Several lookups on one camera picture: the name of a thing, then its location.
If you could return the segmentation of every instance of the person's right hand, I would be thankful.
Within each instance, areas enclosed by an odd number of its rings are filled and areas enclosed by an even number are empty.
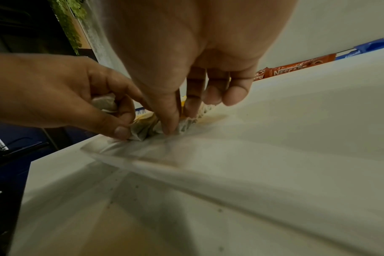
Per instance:
[[[95,0],[100,20],[134,83],[171,133],[176,91],[187,77],[185,114],[233,105],[248,94],[259,58],[296,0]],[[206,73],[209,82],[204,91]]]

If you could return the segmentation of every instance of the green plant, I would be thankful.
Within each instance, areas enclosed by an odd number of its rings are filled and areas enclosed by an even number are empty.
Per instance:
[[[76,18],[84,19],[87,12],[82,8],[82,0],[49,0],[49,3],[71,47],[78,55],[81,40],[70,17],[70,10],[72,10]]]

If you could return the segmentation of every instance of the hand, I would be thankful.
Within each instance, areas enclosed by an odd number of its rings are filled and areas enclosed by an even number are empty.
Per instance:
[[[94,95],[113,92],[118,116],[94,108]],[[72,125],[125,140],[145,105],[130,79],[88,57],[0,54],[0,121],[32,127]]]
[[[184,111],[233,105],[248,94],[259,58],[296,0],[94,0],[107,37],[148,104],[171,133],[175,92],[187,77]],[[206,73],[209,77],[206,90]]]

